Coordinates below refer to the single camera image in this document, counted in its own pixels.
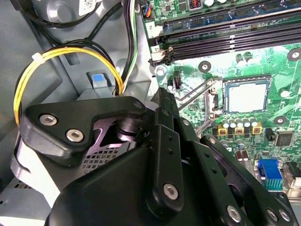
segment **white label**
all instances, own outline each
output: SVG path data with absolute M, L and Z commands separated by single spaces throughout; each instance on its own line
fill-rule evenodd
M 155 22 L 148 22 L 145 24 L 146 31 L 149 38 L 154 38 L 154 30 L 156 29 Z
M 160 46 L 151 46 L 150 49 L 151 49 L 152 53 L 155 53 L 155 52 L 158 52 L 160 50 Z
M 91 13 L 95 9 L 96 0 L 79 0 L 79 15 Z

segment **mesh grille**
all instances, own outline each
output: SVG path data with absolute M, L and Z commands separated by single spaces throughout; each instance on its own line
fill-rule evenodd
M 32 187 L 23 183 L 21 180 L 17 178 L 12 179 L 12 181 L 8 185 L 9 188 L 18 188 L 18 189 L 31 189 Z
M 129 148 L 129 143 L 124 143 L 121 147 L 103 148 L 98 152 L 87 155 L 82 162 L 84 174 L 87 174 L 96 168 L 108 163 L 112 159 L 125 153 Z

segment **sticker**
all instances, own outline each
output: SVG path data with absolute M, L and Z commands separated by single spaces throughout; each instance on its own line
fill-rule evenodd
M 160 46 L 159 45 L 158 46 L 151 46 L 150 49 L 151 49 L 152 53 L 155 53 L 155 52 L 158 52 L 160 50 Z
M 155 22 L 145 23 L 145 27 L 149 38 L 155 38 L 163 31 L 163 26 L 156 26 Z
M 96 0 L 79 0 L 79 15 L 91 13 L 96 6 Z

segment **black connector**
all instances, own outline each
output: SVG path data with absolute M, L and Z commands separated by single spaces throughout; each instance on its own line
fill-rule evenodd
M 265 129 L 265 136 L 268 141 L 274 141 L 275 140 L 275 134 L 271 128 L 266 128 Z
M 22 11 L 33 7 L 31 0 L 10 0 L 16 11 Z

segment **cpu socket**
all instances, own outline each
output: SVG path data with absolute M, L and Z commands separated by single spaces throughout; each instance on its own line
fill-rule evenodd
M 223 80 L 223 108 L 226 113 L 252 113 L 266 110 L 271 75 Z

